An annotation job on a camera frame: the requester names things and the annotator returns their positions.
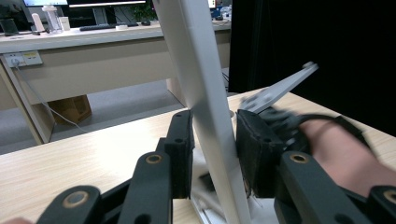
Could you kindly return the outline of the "brown cardboard box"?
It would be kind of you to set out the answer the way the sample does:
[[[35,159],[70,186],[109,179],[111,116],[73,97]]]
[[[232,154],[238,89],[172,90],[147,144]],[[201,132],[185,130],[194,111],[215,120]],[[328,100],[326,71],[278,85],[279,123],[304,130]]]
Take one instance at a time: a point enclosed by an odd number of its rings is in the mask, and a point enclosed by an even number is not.
[[[58,124],[80,123],[92,114],[86,95],[49,102],[52,115]]]

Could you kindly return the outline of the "black keyboard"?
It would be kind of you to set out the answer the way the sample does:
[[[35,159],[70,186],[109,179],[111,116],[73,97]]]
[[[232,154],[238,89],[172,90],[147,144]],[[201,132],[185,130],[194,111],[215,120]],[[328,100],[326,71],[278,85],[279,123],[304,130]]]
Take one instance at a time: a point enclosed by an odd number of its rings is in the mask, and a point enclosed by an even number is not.
[[[104,24],[81,26],[78,29],[81,32],[85,32],[85,31],[95,31],[95,30],[116,29],[117,27],[124,27],[124,26],[126,26],[126,27],[136,27],[136,26],[138,26],[138,23],[137,22],[104,23]]]

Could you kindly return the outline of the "black monitor with dark screen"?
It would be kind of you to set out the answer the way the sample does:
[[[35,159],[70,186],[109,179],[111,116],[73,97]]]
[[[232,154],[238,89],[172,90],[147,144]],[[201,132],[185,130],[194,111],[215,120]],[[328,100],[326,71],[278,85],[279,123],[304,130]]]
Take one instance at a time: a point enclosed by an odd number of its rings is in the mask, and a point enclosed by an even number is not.
[[[145,5],[147,0],[66,0],[69,8],[86,7],[93,13],[96,24],[131,22],[127,7]]]

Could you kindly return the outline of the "beige office desk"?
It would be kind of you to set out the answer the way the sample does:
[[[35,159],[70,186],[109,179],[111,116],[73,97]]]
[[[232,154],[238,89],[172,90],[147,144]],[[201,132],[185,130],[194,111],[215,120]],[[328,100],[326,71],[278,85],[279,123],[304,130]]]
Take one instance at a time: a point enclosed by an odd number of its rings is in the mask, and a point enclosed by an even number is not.
[[[9,67],[5,53],[37,50],[42,64]],[[0,87],[6,87],[39,144],[48,143],[54,119],[45,102],[166,80],[178,100],[177,75],[163,32],[150,26],[57,35],[0,37]]]

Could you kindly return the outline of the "white rounded device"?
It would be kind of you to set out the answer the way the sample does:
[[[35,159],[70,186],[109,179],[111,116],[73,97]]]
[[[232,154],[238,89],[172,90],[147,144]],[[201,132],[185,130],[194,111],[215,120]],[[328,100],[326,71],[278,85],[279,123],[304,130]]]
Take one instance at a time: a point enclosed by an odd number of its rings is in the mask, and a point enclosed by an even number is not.
[[[38,32],[45,32],[46,29],[44,28],[43,23],[42,23],[42,21],[41,21],[39,15],[38,15],[37,13],[33,13],[33,14],[32,14],[32,18],[33,18],[33,21],[34,21],[34,25],[35,25],[36,30],[37,30]]]

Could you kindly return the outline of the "clear plastic bottle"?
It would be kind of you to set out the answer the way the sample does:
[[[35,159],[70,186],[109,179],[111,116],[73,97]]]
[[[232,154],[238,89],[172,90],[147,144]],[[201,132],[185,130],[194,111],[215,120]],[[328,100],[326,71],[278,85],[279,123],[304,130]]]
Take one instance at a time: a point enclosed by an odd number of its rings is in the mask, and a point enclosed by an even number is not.
[[[59,34],[63,31],[63,27],[59,21],[57,7],[43,6],[42,11],[46,17],[46,21],[51,34]]]

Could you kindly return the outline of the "black curtain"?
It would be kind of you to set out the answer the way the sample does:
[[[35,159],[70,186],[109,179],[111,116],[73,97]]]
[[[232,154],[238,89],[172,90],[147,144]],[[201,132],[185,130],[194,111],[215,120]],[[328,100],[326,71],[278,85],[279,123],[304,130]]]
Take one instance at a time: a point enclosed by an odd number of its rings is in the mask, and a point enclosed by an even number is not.
[[[296,94],[396,136],[396,0],[233,0],[230,91],[307,62]]]

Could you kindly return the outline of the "white power outlet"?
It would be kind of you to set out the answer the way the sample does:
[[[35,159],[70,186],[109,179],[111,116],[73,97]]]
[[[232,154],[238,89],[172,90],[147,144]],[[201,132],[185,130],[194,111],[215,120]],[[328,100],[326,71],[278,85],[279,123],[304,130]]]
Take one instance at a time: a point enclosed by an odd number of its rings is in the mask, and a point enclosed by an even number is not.
[[[5,53],[4,58],[9,67],[22,67],[43,63],[37,50]]]

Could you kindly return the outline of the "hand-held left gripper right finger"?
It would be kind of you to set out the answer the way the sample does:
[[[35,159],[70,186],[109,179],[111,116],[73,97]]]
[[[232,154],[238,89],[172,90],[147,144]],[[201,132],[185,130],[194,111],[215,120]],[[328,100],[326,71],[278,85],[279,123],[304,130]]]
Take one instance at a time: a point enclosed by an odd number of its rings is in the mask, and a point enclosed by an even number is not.
[[[236,148],[245,185],[258,198],[276,194],[276,166],[284,144],[257,114],[239,109]]]

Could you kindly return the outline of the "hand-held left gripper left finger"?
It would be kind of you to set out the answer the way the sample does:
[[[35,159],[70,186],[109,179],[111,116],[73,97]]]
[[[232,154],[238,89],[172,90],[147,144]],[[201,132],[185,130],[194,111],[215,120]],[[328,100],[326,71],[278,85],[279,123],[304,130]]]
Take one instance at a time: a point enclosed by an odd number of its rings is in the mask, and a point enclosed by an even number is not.
[[[183,110],[173,115],[163,145],[163,151],[171,161],[173,198],[190,198],[195,148],[190,110]]]

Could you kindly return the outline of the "white desk lamp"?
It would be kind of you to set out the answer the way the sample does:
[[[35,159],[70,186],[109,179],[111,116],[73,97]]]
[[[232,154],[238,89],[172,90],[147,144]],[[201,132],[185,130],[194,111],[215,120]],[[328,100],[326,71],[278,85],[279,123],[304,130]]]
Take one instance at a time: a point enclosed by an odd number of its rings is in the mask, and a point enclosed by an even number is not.
[[[153,3],[227,223],[278,224],[272,200],[245,192],[207,1]]]

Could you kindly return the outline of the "large wall screen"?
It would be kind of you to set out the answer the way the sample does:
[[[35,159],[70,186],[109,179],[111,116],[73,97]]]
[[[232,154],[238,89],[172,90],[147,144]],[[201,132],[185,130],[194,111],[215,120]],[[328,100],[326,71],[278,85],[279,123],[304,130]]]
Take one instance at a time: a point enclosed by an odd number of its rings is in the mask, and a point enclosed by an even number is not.
[[[67,6],[67,0],[22,0],[27,7]]]

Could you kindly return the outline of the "small black device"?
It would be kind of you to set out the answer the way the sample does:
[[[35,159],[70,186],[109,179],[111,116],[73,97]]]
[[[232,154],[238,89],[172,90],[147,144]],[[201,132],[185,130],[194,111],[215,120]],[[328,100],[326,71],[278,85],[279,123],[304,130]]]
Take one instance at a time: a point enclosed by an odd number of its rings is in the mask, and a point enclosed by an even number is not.
[[[13,19],[0,20],[0,27],[3,29],[5,36],[17,35],[19,33],[18,27]]]

